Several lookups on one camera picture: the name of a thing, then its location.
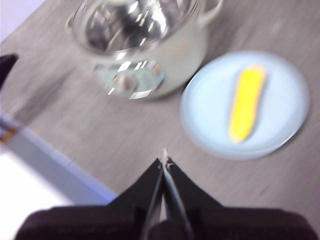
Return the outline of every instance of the table surface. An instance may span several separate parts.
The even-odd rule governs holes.
[[[204,63],[238,50],[263,50],[295,64],[310,89],[301,130],[279,150],[224,160],[184,133],[183,88],[157,100],[108,96],[64,24],[81,0],[46,0],[1,44],[20,59],[1,93],[2,109],[117,193],[167,148],[197,183],[226,206],[282,208],[320,234],[320,1],[226,0],[210,25]]]

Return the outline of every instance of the white floor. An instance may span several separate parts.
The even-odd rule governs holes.
[[[1,42],[45,0],[1,0]]]
[[[72,204],[3,144],[0,155],[0,196],[0,240],[14,239],[30,213]]]

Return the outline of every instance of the round plate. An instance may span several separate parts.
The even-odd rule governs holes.
[[[267,76],[254,127],[241,143],[229,137],[230,114],[240,73],[261,65]],[[204,66],[186,87],[181,121],[192,141],[218,157],[247,160],[264,156],[283,145],[301,127],[309,109],[304,77],[286,60],[261,51],[221,56]]]

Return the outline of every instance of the glass pot handle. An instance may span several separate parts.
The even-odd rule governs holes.
[[[198,17],[198,24],[201,28],[205,27],[208,23],[210,23],[221,12],[224,0],[215,1],[217,2],[217,5],[214,8],[210,9],[209,11],[200,13]]]

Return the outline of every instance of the black object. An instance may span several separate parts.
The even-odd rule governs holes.
[[[162,195],[167,220],[158,223]],[[317,240],[306,219],[280,209],[224,207],[168,158],[107,206],[30,215],[16,240]]]
[[[4,55],[0,57],[0,89],[2,88],[8,74],[18,58],[19,57],[16,54]]]

